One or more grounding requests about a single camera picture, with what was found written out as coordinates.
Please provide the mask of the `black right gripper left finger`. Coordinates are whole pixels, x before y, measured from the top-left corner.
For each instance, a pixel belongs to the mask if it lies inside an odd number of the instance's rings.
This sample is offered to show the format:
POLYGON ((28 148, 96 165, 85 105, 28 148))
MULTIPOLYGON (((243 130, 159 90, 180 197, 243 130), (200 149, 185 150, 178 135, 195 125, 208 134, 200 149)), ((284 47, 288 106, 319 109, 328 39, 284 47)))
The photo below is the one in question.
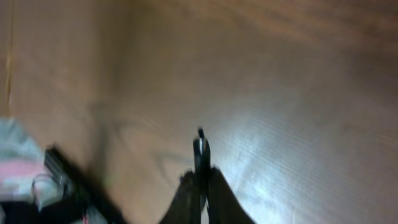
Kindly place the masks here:
POLYGON ((160 224, 200 224, 200 188, 193 171, 180 177, 180 185, 160 224))

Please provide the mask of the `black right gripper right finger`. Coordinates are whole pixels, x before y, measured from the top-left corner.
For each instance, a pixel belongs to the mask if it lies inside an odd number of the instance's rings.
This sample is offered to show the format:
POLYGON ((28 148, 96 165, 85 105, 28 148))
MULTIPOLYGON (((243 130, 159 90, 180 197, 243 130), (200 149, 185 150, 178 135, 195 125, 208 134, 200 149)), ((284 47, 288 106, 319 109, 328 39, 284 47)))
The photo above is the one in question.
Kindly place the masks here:
POLYGON ((207 199, 210 224, 255 224, 216 167, 211 169, 208 179, 207 199))

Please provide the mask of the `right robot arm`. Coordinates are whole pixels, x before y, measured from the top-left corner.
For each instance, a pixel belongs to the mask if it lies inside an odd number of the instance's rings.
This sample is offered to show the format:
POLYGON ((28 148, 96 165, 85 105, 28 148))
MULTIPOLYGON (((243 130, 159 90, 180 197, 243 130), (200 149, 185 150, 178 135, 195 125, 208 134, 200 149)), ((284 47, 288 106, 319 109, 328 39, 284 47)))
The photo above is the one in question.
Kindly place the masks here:
MULTIPOLYGON (((211 166, 203 128, 193 140, 194 165, 161 223, 253 223, 223 173, 211 166)), ((1 223, 125 223, 120 209, 56 145, 41 151, 14 119, 1 119, 1 223)))

